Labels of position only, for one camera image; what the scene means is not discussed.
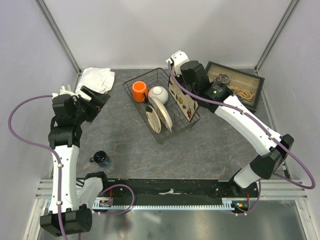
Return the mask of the square floral plate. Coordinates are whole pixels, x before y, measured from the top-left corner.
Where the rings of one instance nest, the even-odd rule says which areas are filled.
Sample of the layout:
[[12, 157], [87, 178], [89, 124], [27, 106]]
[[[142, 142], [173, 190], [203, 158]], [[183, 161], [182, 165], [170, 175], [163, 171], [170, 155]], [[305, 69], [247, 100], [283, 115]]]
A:
[[185, 118], [190, 122], [198, 111], [198, 102], [193, 100], [188, 94], [184, 93], [171, 76], [168, 80], [168, 91]]

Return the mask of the white ceramic bowl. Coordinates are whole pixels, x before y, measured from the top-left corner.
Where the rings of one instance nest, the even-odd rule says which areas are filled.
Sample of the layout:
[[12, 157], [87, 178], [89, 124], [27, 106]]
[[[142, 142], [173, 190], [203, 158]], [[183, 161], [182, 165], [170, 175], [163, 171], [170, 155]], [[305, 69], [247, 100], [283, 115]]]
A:
[[164, 105], [169, 100], [169, 93], [162, 86], [154, 86], [148, 92], [148, 98], [151, 97], [157, 98]]

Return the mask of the orange plastic mug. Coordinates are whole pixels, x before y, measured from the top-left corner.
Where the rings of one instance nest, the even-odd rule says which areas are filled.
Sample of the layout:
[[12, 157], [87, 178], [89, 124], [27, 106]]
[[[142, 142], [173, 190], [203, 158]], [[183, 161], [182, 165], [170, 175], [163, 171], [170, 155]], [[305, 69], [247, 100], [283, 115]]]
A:
[[148, 87], [143, 81], [136, 81], [133, 83], [132, 87], [132, 97], [138, 103], [148, 102]]

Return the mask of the blue ringed round plate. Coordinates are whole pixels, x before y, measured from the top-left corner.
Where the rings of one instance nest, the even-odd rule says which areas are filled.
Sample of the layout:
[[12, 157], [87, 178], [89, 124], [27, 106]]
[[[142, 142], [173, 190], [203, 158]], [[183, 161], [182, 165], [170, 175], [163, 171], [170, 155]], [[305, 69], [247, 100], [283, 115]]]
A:
[[156, 110], [159, 110], [160, 112], [160, 119], [162, 120], [162, 122], [164, 123], [164, 125], [166, 126], [166, 128], [169, 130], [169, 132], [172, 132], [172, 127], [173, 127], [173, 122], [172, 119], [167, 111], [167, 109], [165, 108], [165, 106], [161, 103], [161, 101], [154, 97], [151, 96], [148, 98], [150, 103], [155, 106]]

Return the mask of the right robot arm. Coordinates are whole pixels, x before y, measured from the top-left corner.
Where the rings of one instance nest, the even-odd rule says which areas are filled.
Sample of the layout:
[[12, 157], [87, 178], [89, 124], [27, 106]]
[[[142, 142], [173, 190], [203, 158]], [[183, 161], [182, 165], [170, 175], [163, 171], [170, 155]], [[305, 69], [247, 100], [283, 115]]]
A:
[[257, 152], [257, 157], [232, 177], [230, 193], [240, 197], [253, 182], [269, 179], [288, 156], [286, 151], [291, 149], [293, 137], [268, 128], [224, 83], [210, 82], [197, 60], [183, 63], [180, 72], [183, 87], [193, 94], [198, 104], [231, 124]]

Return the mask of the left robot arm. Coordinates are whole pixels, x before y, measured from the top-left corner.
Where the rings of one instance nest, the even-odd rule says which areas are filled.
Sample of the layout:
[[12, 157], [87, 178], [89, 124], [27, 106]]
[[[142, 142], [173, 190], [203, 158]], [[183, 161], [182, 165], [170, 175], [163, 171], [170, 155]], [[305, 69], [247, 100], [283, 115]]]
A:
[[110, 95], [95, 92], [86, 86], [75, 94], [62, 86], [53, 95], [48, 135], [54, 151], [51, 201], [48, 213], [40, 217], [40, 227], [55, 237], [86, 233], [92, 227], [92, 207], [96, 198], [106, 196], [110, 185], [102, 171], [88, 173], [84, 185], [77, 190], [77, 159], [83, 122], [92, 123]]

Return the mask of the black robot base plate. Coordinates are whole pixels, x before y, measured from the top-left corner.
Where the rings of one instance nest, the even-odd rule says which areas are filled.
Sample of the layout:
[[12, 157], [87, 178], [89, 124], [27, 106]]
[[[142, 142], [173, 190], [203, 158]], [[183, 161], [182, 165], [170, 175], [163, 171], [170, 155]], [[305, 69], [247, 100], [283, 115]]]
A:
[[242, 189], [231, 186], [228, 181], [213, 179], [147, 179], [114, 178], [108, 180], [111, 191], [99, 194], [111, 196], [113, 204], [128, 205], [132, 202], [130, 190], [134, 193], [134, 205], [220, 205], [223, 198], [254, 199], [258, 196], [258, 186], [252, 183]]

